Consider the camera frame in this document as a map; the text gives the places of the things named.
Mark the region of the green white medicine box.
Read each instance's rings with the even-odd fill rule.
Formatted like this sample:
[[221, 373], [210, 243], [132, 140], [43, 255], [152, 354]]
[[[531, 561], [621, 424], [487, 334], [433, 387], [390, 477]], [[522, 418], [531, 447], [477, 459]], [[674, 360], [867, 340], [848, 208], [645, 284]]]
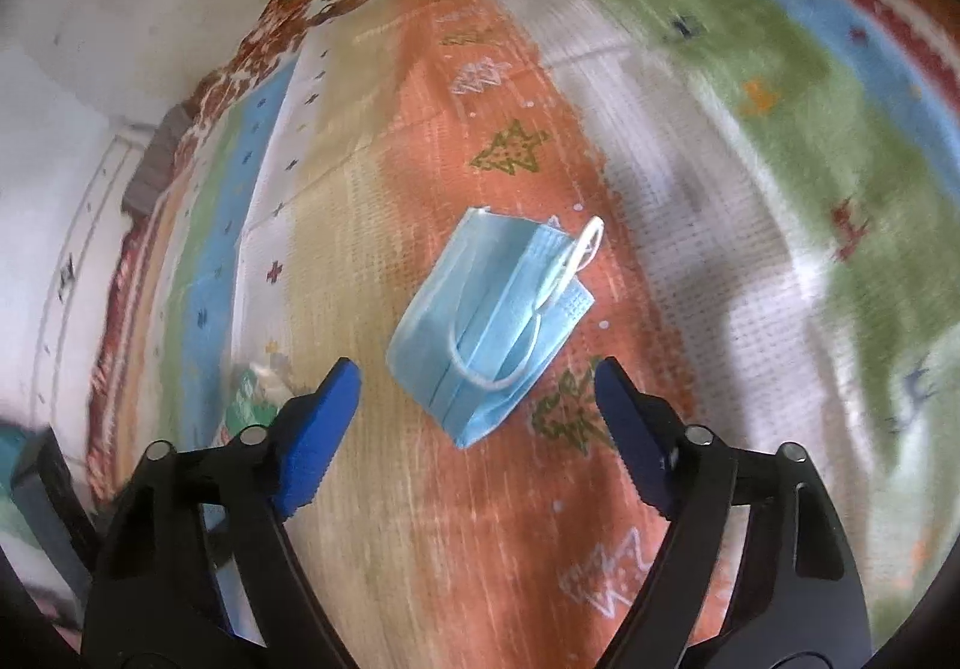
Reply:
[[268, 427], [280, 410], [295, 397], [285, 378], [267, 365], [249, 364], [231, 388], [218, 440], [228, 443], [249, 425]]

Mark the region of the white bed headboard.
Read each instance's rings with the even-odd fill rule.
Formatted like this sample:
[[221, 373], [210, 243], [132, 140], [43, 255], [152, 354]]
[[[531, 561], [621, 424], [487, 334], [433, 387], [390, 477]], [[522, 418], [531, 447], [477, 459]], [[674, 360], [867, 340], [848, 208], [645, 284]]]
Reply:
[[130, 121], [112, 128], [106, 148], [68, 197], [64, 231], [53, 240], [55, 263], [29, 377], [29, 418], [55, 428], [73, 446], [86, 443], [110, 281], [132, 227], [125, 192], [155, 134], [155, 126]]

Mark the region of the blue surgical face mask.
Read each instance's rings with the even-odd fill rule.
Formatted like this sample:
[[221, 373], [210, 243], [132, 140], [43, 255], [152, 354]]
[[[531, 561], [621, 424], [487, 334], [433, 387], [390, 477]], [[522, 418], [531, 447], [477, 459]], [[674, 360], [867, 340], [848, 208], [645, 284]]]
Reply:
[[470, 208], [398, 321], [386, 352], [400, 387], [469, 448], [496, 430], [562, 350], [594, 295], [579, 279], [604, 238]]

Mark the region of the grey folded cloth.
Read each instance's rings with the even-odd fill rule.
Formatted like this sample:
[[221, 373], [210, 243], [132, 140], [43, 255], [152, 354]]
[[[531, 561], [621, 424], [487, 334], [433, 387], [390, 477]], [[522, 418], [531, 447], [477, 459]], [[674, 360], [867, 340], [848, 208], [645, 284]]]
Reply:
[[122, 198], [122, 209], [127, 214], [148, 217], [153, 212], [156, 201], [174, 178], [174, 154], [194, 116], [195, 110], [189, 103], [179, 102], [167, 110], [158, 125], [119, 121], [117, 134], [143, 148], [143, 157]]

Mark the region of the striped colourful bed mat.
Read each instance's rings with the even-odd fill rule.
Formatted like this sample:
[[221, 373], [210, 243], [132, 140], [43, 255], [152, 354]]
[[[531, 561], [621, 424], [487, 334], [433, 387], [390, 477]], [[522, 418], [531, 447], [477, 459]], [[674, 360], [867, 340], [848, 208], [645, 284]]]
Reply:
[[361, 370], [290, 523], [364, 667], [586, 667], [651, 577], [592, 380], [811, 453], [872, 638], [958, 534], [958, 0], [272, 0], [124, 245], [89, 421]]

